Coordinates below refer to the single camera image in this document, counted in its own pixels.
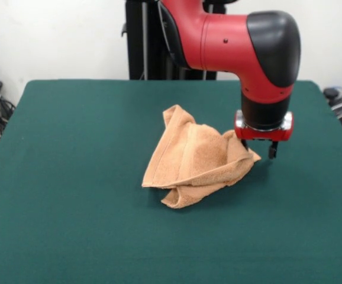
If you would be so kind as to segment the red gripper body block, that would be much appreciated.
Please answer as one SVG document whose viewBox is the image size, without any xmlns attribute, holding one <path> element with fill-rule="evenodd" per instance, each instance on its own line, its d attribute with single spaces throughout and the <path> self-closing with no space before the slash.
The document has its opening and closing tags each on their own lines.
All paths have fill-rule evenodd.
<svg viewBox="0 0 342 284">
<path fill-rule="evenodd" d="M 270 140 L 288 141 L 294 127 L 293 113 L 288 111 L 278 128 L 271 130 L 257 130 L 249 127 L 243 117 L 242 110 L 237 110 L 234 119 L 234 130 L 238 139 L 241 140 Z"/>
</svg>

